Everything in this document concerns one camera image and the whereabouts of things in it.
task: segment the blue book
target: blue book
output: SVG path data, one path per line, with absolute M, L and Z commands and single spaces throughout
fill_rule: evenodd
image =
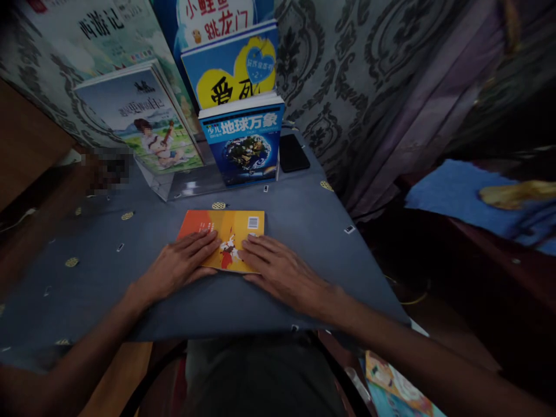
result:
M 153 173 L 203 166 L 156 60 L 93 78 L 75 93 Z
M 199 121 L 226 186 L 276 179 L 284 107 L 270 92 L 201 110 Z
M 181 55 L 201 109 L 274 90 L 276 20 L 188 49 Z
M 184 50 L 240 32 L 270 20 L 269 0 L 151 0 L 166 43 L 193 98 L 181 54 Z

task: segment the finger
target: finger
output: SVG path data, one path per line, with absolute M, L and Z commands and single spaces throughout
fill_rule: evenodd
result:
M 201 237 L 200 239 L 197 239 L 195 242 L 193 242 L 188 247 L 186 247 L 185 252 L 190 255 L 197 253 L 203 246 L 207 246 L 214 239 L 216 239 L 217 236 L 218 236 L 218 232 L 212 231 L 205 237 Z
M 195 242 L 197 239 L 200 239 L 203 236 L 206 236 L 209 232 L 208 229 L 201 230 L 200 232 L 191 233 L 187 236 L 184 236 L 182 239 L 177 240 L 173 243 L 174 247 L 177 249 L 183 249 L 188 247 L 190 244 Z
M 192 282 L 195 282 L 198 279 L 204 278 L 206 276 L 209 275 L 215 275 L 217 274 L 218 271 L 214 268 L 206 268 L 206 267 L 201 267 L 201 268 L 197 268 L 193 271 L 193 273 L 191 275 L 189 275 L 189 278 L 187 279 L 187 283 L 191 284 Z
M 255 284 L 257 287 L 265 290 L 271 296 L 273 296 L 275 298 L 278 298 L 278 293 L 276 292 L 274 287 L 270 284 L 270 282 L 265 280 L 261 275 L 259 275 L 259 274 L 247 274 L 247 275 L 244 275 L 243 278 L 245 279 L 245 281 L 248 281 L 251 284 Z
M 208 245 L 203 246 L 195 255 L 191 257 L 191 262 L 195 266 L 199 266 L 206 258 L 208 258 L 218 247 L 222 241 L 220 239 L 213 240 Z
M 267 264 L 263 259 L 260 259 L 257 255 L 254 255 L 246 250 L 237 251 L 240 259 L 256 271 L 259 271 L 263 275 L 268 272 L 269 264 Z
M 269 250 L 270 252 L 278 253 L 278 252 L 282 252 L 284 249 L 287 250 L 286 246 L 281 248 L 275 242 L 268 239 L 267 236 L 258 236 L 257 237 L 257 236 L 253 236 L 253 235 L 248 235 L 247 238 L 248 238 L 249 242 L 260 245 L 260 246 L 263 246 L 267 250 Z
M 248 240 L 244 240 L 242 242 L 242 245 L 247 252 L 257 255 L 259 258 L 264 259 L 266 262 L 276 260 L 274 254 L 264 246 L 257 245 Z

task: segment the hand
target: hand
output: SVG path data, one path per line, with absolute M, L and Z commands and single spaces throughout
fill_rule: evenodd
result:
M 247 274 L 244 278 L 299 313 L 325 318 L 326 308 L 343 291 L 319 278 L 296 253 L 276 239 L 253 235 L 247 239 L 243 241 L 244 250 L 238 251 L 239 257 L 261 274 Z
M 217 235 L 217 231 L 205 230 L 166 245 L 148 271 L 131 285 L 134 296 L 149 306 L 187 284 L 216 274 L 213 268 L 198 266 L 220 246 L 222 240 L 216 239 Z

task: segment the cartoon book cover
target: cartoon book cover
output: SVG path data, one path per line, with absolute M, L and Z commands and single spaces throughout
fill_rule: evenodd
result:
M 203 166 L 151 67 L 99 79 L 75 92 L 155 174 Z
M 282 101 L 201 118 L 201 126 L 226 186 L 276 179 L 283 115 Z
M 187 128 L 200 133 L 195 107 L 148 0 L 16 0 L 15 5 L 84 81 L 157 58 Z
M 365 376 L 370 387 L 375 384 L 390 394 L 386 397 L 390 399 L 392 407 L 396 405 L 398 410 L 404 408 L 416 410 L 419 412 L 416 415 L 419 416 L 433 417 L 435 415 L 433 404 L 421 391 L 415 388 L 392 365 L 375 358 L 369 351 L 365 354 Z
M 278 28 L 271 20 L 181 55 L 199 107 L 270 92 L 276 84 Z
M 173 52 L 191 97 L 181 53 L 189 48 L 240 32 L 273 18 L 274 2 L 268 0 L 151 0 L 153 10 Z
M 178 239 L 203 229 L 217 230 L 218 237 L 222 239 L 220 249 L 203 266 L 233 272 L 257 272 L 239 258 L 237 251 L 243 248 L 242 241 L 247 239 L 247 235 L 264 235 L 264 211 L 188 210 Z

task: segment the white cable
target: white cable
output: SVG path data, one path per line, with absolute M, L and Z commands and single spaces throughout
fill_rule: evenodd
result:
M 25 219 L 25 217 L 27 217 L 28 215 L 33 214 L 34 212 L 36 212 L 36 208 L 32 208 L 32 209 L 30 208 L 30 209 L 27 210 L 27 211 L 25 212 L 25 214 L 17 221 L 17 223 L 11 225 L 11 226 L 8 227 L 8 228 L 5 228 L 5 229 L 1 230 L 0 233 L 4 233 L 6 230 L 9 230 L 9 229 L 11 229 L 11 228 L 14 228 L 14 227 L 17 226 L 19 223 L 21 223 L 21 222 L 23 221 L 23 219 Z

